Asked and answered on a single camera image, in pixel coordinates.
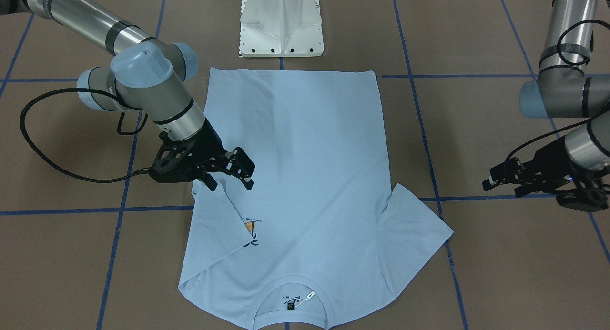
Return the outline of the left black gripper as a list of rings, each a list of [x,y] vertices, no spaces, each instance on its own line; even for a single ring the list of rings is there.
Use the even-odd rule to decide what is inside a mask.
[[[543,192],[555,195],[560,206],[573,210],[595,212],[609,208],[609,186],[603,182],[609,170],[580,167],[570,157],[564,138],[537,150],[530,161],[510,157],[489,172],[489,178],[482,181],[484,191],[515,184],[516,198]]]

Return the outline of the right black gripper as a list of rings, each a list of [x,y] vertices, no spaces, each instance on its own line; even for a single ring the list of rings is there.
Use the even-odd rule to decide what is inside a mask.
[[[171,140],[167,131],[162,131],[159,138],[162,145],[149,170],[154,181],[174,184],[198,180],[214,192],[218,183],[211,174],[222,172],[238,178],[247,190],[252,190],[255,164],[240,147],[225,150],[208,120],[189,139]]]

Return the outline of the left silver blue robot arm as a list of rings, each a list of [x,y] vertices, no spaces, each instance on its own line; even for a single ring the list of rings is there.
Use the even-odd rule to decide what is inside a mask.
[[[534,82],[521,87],[520,110],[529,118],[579,118],[561,128],[563,135],[536,150],[530,161],[512,150],[489,170],[485,191],[515,186],[522,198],[543,192],[569,209],[593,213],[609,207],[610,83],[608,78],[586,76],[593,53],[593,25],[599,0],[553,0],[545,49]]]

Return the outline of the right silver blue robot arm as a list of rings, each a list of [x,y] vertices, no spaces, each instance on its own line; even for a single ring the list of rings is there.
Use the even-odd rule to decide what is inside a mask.
[[[113,184],[147,175],[159,184],[200,181],[210,190],[216,189],[212,174],[220,172],[237,178],[247,190],[252,189],[255,164],[242,148],[224,148],[185,86],[199,68],[197,55],[187,44],[164,43],[93,0],[1,0],[3,16],[19,13],[50,20],[79,36],[77,44],[94,44],[112,57],[107,67],[83,72],[75,87],[41,94],[22,109],[21,135],[52,169],[94,184]],[[120,121],[128,112],[142,111],[139,127],[126,132],[119,123],[116,131],[122,136],[135,136],[147,121],[152,122],[159,129],[162,144],[151,165],[122,177],[100,180],[63,169],[46,156],[31,139],[26,118],[35,104],[65,93],[78,94],[92,110],[118,111]]]

